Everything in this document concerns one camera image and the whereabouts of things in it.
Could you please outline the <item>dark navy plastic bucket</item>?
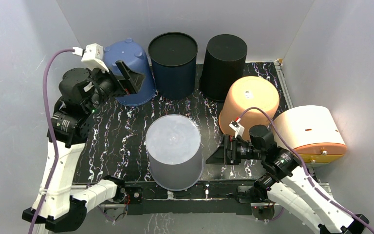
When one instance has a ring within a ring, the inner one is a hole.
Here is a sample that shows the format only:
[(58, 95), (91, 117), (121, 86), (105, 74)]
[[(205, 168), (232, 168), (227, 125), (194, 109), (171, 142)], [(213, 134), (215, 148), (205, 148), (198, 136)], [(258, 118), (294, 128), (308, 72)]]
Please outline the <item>dark navy plastic bucket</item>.
[(181, 32), (156, 36), (148, 53), (159, 93), (172, 100), (181, 100), (195, 89), (198, 44), (193, 37)]

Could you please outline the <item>light blue plastic bucket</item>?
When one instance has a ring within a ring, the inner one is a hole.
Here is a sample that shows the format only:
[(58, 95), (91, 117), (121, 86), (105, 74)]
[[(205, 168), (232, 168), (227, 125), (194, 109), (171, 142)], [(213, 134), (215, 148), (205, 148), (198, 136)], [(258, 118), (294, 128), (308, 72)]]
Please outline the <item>light blue plastic bucket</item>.
[(117, 76), (128, 76), (136, 94), (117, 97), (125, 106), (140, 106), (149, 102), (156, 93), (155, 81), (143, 47), (131, 38), (104, 48), (103, 61)]

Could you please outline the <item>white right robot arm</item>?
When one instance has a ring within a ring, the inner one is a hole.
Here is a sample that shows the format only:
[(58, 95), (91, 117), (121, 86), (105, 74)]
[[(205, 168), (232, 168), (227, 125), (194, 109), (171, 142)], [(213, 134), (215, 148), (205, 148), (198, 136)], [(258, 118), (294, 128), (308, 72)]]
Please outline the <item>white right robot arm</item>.
[(264, 125), (249, 130), (250, 140), (224, 135), (206, 164), (239, 165), (242, 159), (259, 159), (266, 173), (250, 188), (232, 193), (238, 202), (281, 205), (316, 234), (361, 234), (369, 228), (363, 214), (353, 214), (338, 204), (305, 172), (291, 151), (279, 147)]

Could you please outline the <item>black ribbed plastic bucket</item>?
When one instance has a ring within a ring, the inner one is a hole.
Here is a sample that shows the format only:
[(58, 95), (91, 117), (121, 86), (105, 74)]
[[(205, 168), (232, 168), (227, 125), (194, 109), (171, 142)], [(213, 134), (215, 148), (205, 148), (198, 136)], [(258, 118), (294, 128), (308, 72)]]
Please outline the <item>black ribbed plastic bucket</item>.
[(230, 86), (243, 76), (247, 44), (231, 34), (212, 37), (206, 46), (199, 90), (206, 98), (224, 102)]

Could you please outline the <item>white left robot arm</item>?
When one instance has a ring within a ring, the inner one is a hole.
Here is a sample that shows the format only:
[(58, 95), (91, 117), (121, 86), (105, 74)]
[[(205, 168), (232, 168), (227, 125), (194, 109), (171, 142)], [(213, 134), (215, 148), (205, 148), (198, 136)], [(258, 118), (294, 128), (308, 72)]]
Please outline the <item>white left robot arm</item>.
[(138, 93), (144, 83), (144, 74), (121, 60), (115, 65), (119, 75), (100, 68), (74, 68), (64, 73), (58, 86), (61, 97), (49, 115), (44, 177), (34, 204), (22, 213), (23, 220), (43, 224), (54, 233), (72, 232), (103, 202), (120, 203), (127, 198), (124, 181), (110, 175), (71, 193), (78, 159), (94, 125), (93, 114), (111, 98)]

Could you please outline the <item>orange plastic bucket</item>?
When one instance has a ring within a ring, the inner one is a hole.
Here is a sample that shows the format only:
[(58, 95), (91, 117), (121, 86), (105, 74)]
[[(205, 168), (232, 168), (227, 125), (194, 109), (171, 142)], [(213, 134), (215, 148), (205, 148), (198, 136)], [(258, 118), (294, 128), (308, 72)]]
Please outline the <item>orange plastic bucket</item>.
[(233, 136), (229, 124), (250, 107), (262, 109), (274, 117), (280, 103), (276, 87), (262, 77), (247, 76), (235, 81), (230, 87), (219, 115), (219, 127), (223, 134)]

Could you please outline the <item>grey plastic bucket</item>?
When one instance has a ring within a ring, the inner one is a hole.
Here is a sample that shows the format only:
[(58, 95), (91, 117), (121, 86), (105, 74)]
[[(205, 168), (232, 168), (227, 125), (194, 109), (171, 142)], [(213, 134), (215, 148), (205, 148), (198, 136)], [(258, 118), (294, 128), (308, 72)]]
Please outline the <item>grey plastic bucket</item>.
[(154, 181), (170, 191), (192, 187), (204, 170), (201, 134), (186, 116), (158, 118), (146, 133), (146, 150)]

